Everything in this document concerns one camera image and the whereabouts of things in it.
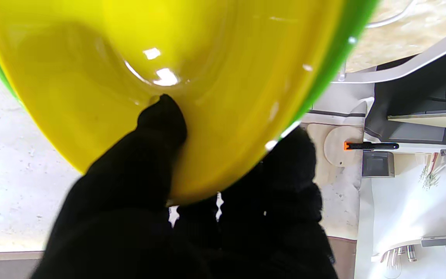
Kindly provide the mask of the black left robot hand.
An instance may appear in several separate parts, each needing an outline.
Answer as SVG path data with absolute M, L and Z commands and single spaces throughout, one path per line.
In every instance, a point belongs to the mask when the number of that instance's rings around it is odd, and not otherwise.
M 163 94 L 134 131 L 72 186 L 32 279 L 336 279 L 313 182 L 316 151 L 297 126 L 217 196 L 177 208 L 172 168 L 187 137 Z

